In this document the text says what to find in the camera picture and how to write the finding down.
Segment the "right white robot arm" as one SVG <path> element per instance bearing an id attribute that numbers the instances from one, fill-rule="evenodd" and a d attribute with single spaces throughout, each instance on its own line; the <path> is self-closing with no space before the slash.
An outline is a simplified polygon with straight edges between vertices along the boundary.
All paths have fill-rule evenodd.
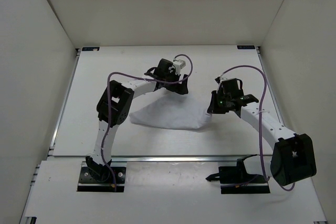
<path id="1" fill-rule="evenodd" d="M 256 97 L 244 94 L 240 79 L 217 77 L 215 81 L 218 88 L 211 92 L 208 113 L 234 112 L 251 125 L 272 149 L 271 157 L 249 155 L 237 160 L 229 172 L 239 183 L 265 176 L 274 178 L 280 186 L 287 186 L 316 175 L 313 142 L 309 135 L 297 134 L 261 109 Z"/>

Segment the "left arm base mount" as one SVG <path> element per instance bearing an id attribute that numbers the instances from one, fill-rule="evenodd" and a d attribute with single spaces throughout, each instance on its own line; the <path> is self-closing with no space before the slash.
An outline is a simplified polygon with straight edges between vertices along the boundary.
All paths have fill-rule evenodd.
<path id="1" fill-rule="evenodd" d="M 126 163 L 117 164 L 111 168 L 116 177 L 116 184 L 113 182 L 113 176 L 109 169 L 107 173 L 99 176 L 93 172 L 85 162 L 82 162 L 77 183 L 77 191 L 92 193 L 123 193 L 127 174 Z"/>

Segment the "white skirt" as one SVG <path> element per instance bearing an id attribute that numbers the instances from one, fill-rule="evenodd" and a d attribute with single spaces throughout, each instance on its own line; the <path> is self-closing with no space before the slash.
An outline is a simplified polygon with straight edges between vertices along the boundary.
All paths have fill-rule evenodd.
<path id="1" fill-rule="evenodd" d="M 212 115 L 190 94 L 167 94 L 129 114 L 132 124 L 168 130 L 196 131 L 208 126 Z"/>

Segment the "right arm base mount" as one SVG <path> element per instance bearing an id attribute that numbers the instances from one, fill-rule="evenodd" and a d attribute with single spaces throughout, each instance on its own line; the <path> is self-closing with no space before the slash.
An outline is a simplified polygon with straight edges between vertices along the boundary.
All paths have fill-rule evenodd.
<path id="1" fill-rule="evenodd" d="M 268 183 L 262 175 L 248 174 L 238 166 L 220 166 L 218 172 L 205 178 L 208 182 L 220 182 L 222 195 L 269 194 Z"/>

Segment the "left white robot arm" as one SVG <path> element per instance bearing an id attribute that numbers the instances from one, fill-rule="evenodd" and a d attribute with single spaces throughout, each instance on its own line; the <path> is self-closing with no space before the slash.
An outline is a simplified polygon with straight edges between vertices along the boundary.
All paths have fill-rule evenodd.
<path id="1" fill-rule="evenodd" d="M 116 174 L 111 167 L 111 151 L 119 125 L 128 117 L 132 101 L 159 89 L 185 95 L 188 94 L 187 80 L 193 71 L 190 61 L 189 74 L 181 75 L 186 66 L 180 55 L 172 61 L 161 59 L 156 67 L 147 70 L 141 77 L 133 77 L 121 72 L 108 75 L 107 86 L 96 110 L 98 112 L 98 133 L 95 146 L 86 156 L 90 176 L 98 183 L 117 186 Z"/>

